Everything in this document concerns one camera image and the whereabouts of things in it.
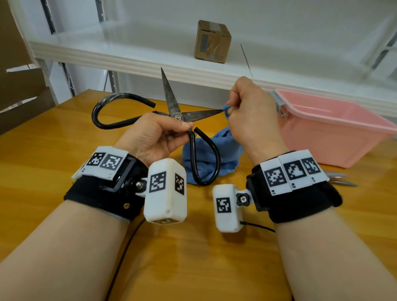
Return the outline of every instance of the pink plastic bin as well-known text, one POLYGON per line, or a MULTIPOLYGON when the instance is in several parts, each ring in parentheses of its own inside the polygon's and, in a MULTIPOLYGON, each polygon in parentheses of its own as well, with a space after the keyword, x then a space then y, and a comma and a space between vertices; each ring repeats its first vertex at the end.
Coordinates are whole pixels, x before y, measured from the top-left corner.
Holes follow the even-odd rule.
POLYGON ((291 150, 309 149, 319 163, 350 167, 380 141, 397 135, 397 126, 358 104, 276 90, 288 117, 280 133, 291 150))

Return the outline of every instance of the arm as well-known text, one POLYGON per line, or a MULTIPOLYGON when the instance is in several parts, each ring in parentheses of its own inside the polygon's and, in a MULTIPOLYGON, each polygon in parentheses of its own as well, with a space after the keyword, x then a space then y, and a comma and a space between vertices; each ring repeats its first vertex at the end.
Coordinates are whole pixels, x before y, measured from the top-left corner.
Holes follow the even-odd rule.
MULTIPOLYGON (((192 125, 145 114, 115 147, 149 166, 188 142, 192 125)), ((0 300, 103 300, 127 227, 105 211, 63 202, 0 263, 0 300)))
MULTIPOLYGON (((241 77, 228 104, 232 105, 230 130, 254 165, 288 151, 268 93, 241 77)), ((296 300, 393 300, 397 296, 396 280, 333 207, 275 224, 275 229, 296 300)))

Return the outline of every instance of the scissor handle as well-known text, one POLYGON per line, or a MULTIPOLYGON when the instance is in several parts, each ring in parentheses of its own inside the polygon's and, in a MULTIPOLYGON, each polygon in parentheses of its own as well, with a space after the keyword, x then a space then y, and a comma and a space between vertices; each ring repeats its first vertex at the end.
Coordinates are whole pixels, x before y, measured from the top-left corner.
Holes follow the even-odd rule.
POLYGON ((218 177, 221 168, 221 156, 215 143, 206 134, 204 134, 198 127, 194 129, 194 132, 192 130, 187 131, 190 138, 190 164, 192 168, 193 179, 198 185, 208 186, 218 177), (203 181, 198 174, 199 171, 197 170, 196 161, 196 137, 194 132, 196 132, 205 142, 207 142, 215 154, 215 170, 212 174, 212 177, 208 181, 203 181))
POLYGON ((135 94, 131 94, 131 93, 114 93, 112 95, 109 95, 107 97, 105 97, 104 99, 102 99, 100 102, 98 102, 96 104, 96 106, 93 109, 93 112, 91 114, 91 119, 93 120, 93 123, 100 129, 118 129, 120 127, 125 127, 131 124, 134 124, 139 118, 138 117, 134 117, 134 118, 130 118, 127 120, 123 120, 120 122, 115 122, 115 123, 111 123, 111 124, 103 124, 98 120, 98 115, 99 112, 103 109, 103 107, 105 105, 107 105, 108 103, 118 100, 118 99, 132 99, 132 100, 136 100, 139 101, 151 108, 154 108, 156 106, 156 104, 146 98, 143 98, 139 95, 135 95, 135 94))

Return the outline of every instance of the large black-handled scissors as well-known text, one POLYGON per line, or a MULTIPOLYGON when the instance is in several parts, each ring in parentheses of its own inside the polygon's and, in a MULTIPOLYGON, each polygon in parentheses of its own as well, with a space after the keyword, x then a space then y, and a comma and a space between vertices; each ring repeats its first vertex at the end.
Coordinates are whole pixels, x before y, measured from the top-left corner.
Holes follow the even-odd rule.
MULTIPOLYGON (((179 108, 178 102, 175 99, 175 95, 172 92, 170 83, 168 82, 168 79, 166 75, 164 74, 163 68, 161 68, 161 77, 163 79, 163 86, 164 86, 164 93, 166 95, 166 101, 167 101, 167 107, 168 111, 170 112, 169 114, 163 113, 163 112, 157 112, 154 111, 153 113, 159 114, 159 115, 165 115, 165 116, 170 116, 172 118, 185 121, 185 122, 194 122, 197 120, 205 119, 208 117, 211 117, 213 115, 222 113, 223 110, 204 110, 204 111, 195 111, 195 112, 181 112, 181 109, 179 108)), ((125 127, 131 124, 134 124, 141 116, 134 117, 131 119, 123 120, 120 122, 115 122, 112 124, 103 124, 99 122, 98 120, 98 114, 102 110, 102 108, 107 105, 108 103, 115 101, 117 99, 122 99, 122 98, 127 98, 127 99, 133 99, 136 101, 139 101, 151 108, 154 108, 156 104, 144 97, 141 97, 139 95, 131 94, 131 93, 115 93, 112 94, 108 97, 105 97, 102 99, 98 104, 95 106, 93 113, 91 115, 91 118, 93 120, 93 123, 100 129, 118 129, 120 127, 125 127)), ((193 179, 196 181, 197 184, 201 186, 207 186, 210 185, 215 179, 218 177, 219 171, 220 171, 220 166, 221 166, 221 158, 219 154, 219 150, 214 144, 214 142, 206 135, 204 134, 198 127, 194 129, 194 132, 192 130, 187 131, 189 138, 190 138, 190 157, 191 157, 191 168, 192 168, 192 174, 193 174, 193 179), (195 133, 197 133, 212 149, 212 151, 215 154, 215 170, 212 175, 212 177, 208 181, 203 181, 200 176, 199 172, 197 170, 197 160, 196 160, 196 141, 195 141, 195 133)))

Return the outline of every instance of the hand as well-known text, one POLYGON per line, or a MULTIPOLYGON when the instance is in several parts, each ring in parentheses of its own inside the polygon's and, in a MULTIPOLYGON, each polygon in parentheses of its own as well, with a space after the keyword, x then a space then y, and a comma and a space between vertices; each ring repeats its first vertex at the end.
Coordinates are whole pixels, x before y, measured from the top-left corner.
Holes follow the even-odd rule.
POLYGON ((279 133, 274 99, 252 80, 239 78, 226 104, 231 105, 230 131, 254 165, 288 151, 279 133))
POLYGON ((186 132, 192 128, 192 122, 147 113, 123 134, 114 147, 128 151, 149 167, 187 143, 189 135, 186 132))

